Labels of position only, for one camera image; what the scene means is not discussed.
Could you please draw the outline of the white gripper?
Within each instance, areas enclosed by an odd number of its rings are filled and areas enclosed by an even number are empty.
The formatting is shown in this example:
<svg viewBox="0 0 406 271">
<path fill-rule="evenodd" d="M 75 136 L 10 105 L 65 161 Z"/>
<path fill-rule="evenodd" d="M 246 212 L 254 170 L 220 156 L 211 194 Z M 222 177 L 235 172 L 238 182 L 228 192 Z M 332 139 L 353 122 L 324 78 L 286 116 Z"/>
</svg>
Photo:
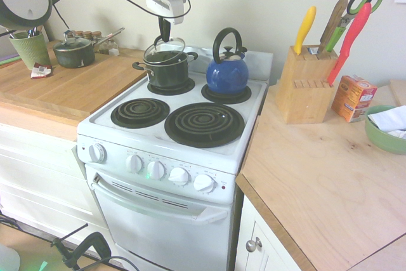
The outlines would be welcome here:
<svg viewBox="0 0 406 271">
<path fill-rule="evenodd" d="M 171 34 L 171 23 L 181 24 L 185 13 L 184 0 L 146 0 L 147 8 L 159 15 L 160 38 L 168 42 Z"/>
</svg>

